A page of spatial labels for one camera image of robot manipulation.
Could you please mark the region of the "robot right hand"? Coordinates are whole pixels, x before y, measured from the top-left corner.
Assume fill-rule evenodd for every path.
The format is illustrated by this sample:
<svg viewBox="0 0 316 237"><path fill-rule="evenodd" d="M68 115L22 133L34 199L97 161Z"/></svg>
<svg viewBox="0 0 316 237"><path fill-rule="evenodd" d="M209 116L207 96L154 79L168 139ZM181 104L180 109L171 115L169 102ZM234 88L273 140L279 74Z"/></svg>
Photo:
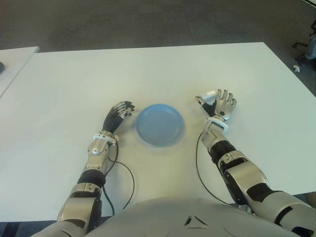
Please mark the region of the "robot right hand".
<svg viewBox="0 0 316 237"><path fill-rule="evenodd" d="M210 117L227 121L235 109L237 100L226 89L218 89L216 93L211 95L215 97L212 104L207 103L202 95L195 96L195 99Z"/></svg>

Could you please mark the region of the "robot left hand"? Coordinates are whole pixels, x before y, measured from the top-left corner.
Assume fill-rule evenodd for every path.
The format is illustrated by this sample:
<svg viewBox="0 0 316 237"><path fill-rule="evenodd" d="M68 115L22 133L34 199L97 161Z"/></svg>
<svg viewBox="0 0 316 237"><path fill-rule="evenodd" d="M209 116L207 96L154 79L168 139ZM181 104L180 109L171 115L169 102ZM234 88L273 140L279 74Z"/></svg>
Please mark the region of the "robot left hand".
<svg viewBox="0 0 316 237"><path fill-rule="evenodd" d="M126 117L131 116L134 109L135 106L130 101L121 101L112 106L104 120L102 131L113 134L123 122L123 120Z"/></svg>

